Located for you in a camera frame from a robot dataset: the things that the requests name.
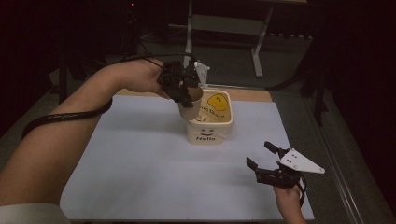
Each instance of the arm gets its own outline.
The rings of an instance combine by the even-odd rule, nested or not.
[[[151,91],[168,98],[157,83],[161,71],[147,61],[110,65],[94,74],[51,114],[95,110],[122,89]],[[28,133],[0,173],[0,205],[59,204],[99,118],[51,123]]]
[[[300,190],[297,186],[292,189],[274,187],[276,205],[282,217],[288,224],[305,224],[300,207]]]

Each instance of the smiley face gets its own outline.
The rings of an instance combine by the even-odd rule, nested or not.
[[[202,136],[211,136],[213,134],[213,129],[201,129]]]
[[[221,93],[211,96],[207,103],[218,111],[223,111],[228,107],[227,99]]]

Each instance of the white table surface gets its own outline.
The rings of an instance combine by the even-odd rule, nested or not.
[[[273,188],[246,157],[278,168],[263,144],[289,148],[275,103],[232,101],[234,126],[220,146],[187,142],[177,104],[115,96],[61,200],[72,220],[260,221],[282,219]],[[305,198],[303,214],[313,219]]]

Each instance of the white cup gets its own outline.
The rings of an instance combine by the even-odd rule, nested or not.
[[[201,87],[190,88],[188,87],[189,95],[192,99],[192,107],[183,107],[181,103],[178,103],[178,111],[180,116],[185,120],[196,119],[199,115],[199,109],[201,107],[202,96],[204,90]]]

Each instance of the yellow container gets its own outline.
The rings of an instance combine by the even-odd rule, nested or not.
[[[233,127],[233,108],[227,91],[204,89],[198,118],[187,121],[187,140],[194,145],[220,145]]]

